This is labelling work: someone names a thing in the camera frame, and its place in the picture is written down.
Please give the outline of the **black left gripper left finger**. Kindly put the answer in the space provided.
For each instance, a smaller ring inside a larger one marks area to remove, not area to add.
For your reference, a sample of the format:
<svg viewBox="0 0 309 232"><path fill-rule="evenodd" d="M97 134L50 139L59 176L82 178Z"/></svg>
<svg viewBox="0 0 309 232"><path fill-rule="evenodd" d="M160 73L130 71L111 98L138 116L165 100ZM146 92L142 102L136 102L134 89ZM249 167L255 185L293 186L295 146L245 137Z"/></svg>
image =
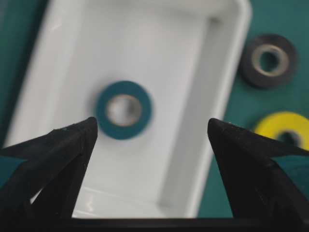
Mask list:
<svg viewBox="0 0 309 232"><path fill-rule="evenodd" d="M1 149L0 225L71 218L97 137L90 117Z"/></svg>

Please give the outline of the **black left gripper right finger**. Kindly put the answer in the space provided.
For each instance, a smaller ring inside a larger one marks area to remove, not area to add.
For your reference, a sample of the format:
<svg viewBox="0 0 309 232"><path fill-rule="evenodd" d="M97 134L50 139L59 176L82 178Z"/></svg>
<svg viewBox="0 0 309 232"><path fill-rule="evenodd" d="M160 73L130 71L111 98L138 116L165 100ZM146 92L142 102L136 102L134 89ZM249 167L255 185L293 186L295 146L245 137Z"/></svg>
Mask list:
<svg viewBox="0 0 309 232"><path fill-rule="evenodd" d="M308 151L216 118L208 121L211 143L235 218L274 227L308 227L309 201L274 158L308 158Z"/></svg>

